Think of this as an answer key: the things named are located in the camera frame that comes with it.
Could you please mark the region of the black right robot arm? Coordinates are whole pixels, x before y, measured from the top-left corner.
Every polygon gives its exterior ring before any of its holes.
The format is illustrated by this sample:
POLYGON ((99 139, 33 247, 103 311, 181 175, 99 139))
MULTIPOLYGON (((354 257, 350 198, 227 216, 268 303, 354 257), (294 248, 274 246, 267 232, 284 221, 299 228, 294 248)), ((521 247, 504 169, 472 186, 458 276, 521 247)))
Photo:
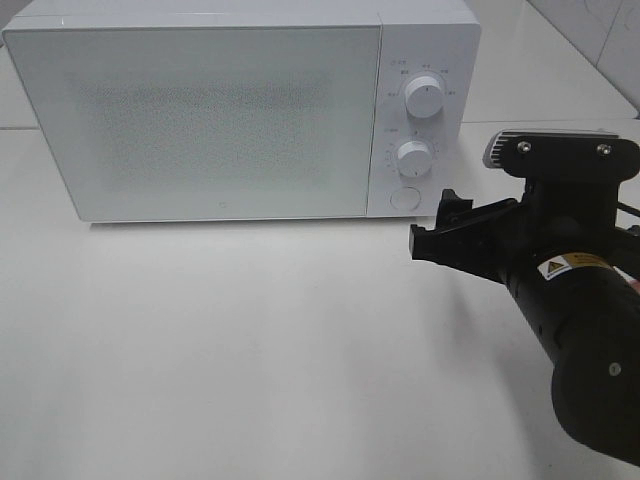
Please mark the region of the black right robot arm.
POLYGON ((474 207, 445 190, 413 259, 504 285, 552 362, 552 405, 574 440, 639 461, 639 239, 616 226, 615 184, 528 182, 474 207))

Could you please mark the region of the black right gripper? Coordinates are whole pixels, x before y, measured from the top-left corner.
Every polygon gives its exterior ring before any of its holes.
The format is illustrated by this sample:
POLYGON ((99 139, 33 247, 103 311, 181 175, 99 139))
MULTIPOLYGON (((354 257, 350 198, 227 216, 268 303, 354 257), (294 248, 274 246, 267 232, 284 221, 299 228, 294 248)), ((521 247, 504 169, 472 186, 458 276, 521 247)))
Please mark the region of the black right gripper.
POLYGON ((410 257, 503 285, 624 283, 619 186, 528 179, 521 200, 476 207, 445 189, 434 230, 409 227, 410 257))

